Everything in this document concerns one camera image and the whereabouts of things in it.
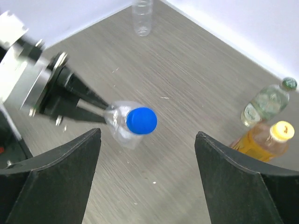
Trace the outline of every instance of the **white wall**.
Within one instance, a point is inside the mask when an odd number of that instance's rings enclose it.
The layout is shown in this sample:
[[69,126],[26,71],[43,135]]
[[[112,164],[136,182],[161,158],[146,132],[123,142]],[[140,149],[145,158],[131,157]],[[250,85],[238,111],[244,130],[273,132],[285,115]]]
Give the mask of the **white wall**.
[[[299,81],[299,0],[162,0],[274,75]],[[0,0],[46,46],[128,7],[132,0]]]
[[162,0],[274,75],[299,82],[299,0]]
[[132,0],[0,0],[0,13],[10,10],[29,28],[29,36],[51,46],[117,13]]

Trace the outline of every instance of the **green bottle cap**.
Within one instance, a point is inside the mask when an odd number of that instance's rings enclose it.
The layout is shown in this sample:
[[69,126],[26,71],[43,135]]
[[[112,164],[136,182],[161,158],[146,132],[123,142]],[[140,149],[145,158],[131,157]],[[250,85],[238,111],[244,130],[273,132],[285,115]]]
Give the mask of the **green bottle cap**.
[[288,91],[293,91],[296,90],[297,88],[297,82],[294,78],[290,78],[290,77],[284,78],[281,84]]

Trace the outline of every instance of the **plastic bottle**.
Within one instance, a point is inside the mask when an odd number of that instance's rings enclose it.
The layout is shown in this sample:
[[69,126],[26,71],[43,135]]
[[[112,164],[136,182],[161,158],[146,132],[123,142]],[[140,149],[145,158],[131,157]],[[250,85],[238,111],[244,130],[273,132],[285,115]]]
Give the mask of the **plastic bottle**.
[[155,112],[137,102],[116,101],[104,112],[104,117],[114,139],[122,146],[134,149],[144,135],[157,126]]
[[259,123],[230,147],[257,160],[269,162],[287,151],[287,141],[294,134],[293,126],[286,121],[280,121],[272,126]]
[[147,36],[151,31],[153,0],[133,0],[132,16],[134,31],[139,36]]
[[245,107],[241,113],[241,121],[246,126],[254,126],[268,121],[285,109],[290,100],[289,92],[296,90],[295,79],[284,78],[280,85],[263,88]]

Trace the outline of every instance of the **empty water bottle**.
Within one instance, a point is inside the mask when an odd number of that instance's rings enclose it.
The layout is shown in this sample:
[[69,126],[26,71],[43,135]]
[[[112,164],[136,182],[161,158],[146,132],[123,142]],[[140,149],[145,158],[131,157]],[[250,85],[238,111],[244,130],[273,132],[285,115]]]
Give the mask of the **empty water bottle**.
[[122,146],[135,148],[144,135],[157,126],[155,112],[137,102],[116,101],[104,112],[104,117],[114,139]]
[[151,31],[153,0],[133,0],[132,15],[134,31],[139,36],[147,36]]

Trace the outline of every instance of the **wooden floor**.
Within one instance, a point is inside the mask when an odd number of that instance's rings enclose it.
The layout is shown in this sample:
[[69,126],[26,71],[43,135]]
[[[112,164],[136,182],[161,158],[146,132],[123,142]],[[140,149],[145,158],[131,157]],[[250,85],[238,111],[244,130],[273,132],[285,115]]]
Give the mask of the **wooden floor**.
[[[70,66],[103,98],[135,100],[158,114],[157,130],[135,150],[120,147],[105,126],[85,224],[209,224],[194,152],[204,131],[224,144],[247,129],[246,103],[278,80],[161,2],[148,37],[132,30],[131,9],[83,30],[46,52],[69,53]],[[299,130],[299,97],[279,115]],[[66,143],[97,125],[11,112],[33,153]],[[299,170],[299,134],[272,163]]]

